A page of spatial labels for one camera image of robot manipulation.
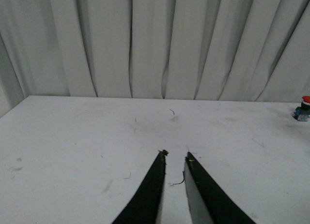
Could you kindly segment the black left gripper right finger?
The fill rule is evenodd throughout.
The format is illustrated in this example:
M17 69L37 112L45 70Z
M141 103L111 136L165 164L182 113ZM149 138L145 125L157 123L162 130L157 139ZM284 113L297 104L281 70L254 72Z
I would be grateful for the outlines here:
M191 152L185 158L186 195L194 224L253 224Z

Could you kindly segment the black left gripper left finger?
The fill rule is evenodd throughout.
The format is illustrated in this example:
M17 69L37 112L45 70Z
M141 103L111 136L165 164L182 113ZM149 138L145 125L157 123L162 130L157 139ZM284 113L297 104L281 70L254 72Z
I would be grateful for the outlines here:
M161 223L166 156L160 150L136 193L113 221L114 224L159 224Z

